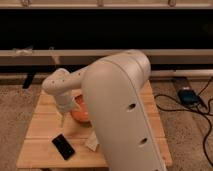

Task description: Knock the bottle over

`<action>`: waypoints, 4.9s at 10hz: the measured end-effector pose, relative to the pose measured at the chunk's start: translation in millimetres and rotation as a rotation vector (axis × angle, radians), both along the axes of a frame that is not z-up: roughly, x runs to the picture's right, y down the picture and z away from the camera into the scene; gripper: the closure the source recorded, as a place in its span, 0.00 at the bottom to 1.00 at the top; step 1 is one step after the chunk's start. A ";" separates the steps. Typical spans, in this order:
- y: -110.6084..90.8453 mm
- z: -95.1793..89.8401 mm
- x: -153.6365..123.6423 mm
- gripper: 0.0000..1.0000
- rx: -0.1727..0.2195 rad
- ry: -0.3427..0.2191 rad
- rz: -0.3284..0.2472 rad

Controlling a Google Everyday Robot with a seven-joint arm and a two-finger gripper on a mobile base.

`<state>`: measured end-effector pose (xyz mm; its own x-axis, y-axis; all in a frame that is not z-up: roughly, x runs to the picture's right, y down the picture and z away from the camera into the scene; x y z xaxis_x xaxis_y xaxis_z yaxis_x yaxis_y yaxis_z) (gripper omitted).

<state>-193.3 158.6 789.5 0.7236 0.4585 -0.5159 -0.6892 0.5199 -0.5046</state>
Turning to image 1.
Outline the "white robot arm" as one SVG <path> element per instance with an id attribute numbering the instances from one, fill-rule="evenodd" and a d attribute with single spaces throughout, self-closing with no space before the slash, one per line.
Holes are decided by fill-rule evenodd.
<path id="1" fill-rule="evenodd" d="M 80 88 L 110 171 L 167 171 L 140 91 L 151 65 L 139 50 L 103 57 L 76 71 L 57 69 L 42 83 L 58 110 L 77 106 L 70 92 Z"/>

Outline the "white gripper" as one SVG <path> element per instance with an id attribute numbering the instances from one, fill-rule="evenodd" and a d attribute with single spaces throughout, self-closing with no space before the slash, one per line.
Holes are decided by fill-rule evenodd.
<path id="1" fill-rule="evenodd" d="M 65 92 L 55 96 L 56 107 L 61 114 L 61 128 L 63 127 L 66 112 L 71 111 L 76 107 L 75 98 L 71 95 L 70 92 Z"/>

